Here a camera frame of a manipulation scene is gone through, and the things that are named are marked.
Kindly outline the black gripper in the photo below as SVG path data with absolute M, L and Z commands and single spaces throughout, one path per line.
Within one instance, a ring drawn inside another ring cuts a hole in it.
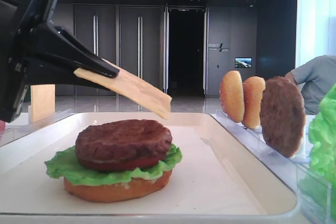
M 1 0 L 1 120 L 21 113 L 28 85 L 70 84 L 107 90 L 78 68 L 115 78 L 119 69 L 92 53 L 51 17 L 58 0 Z

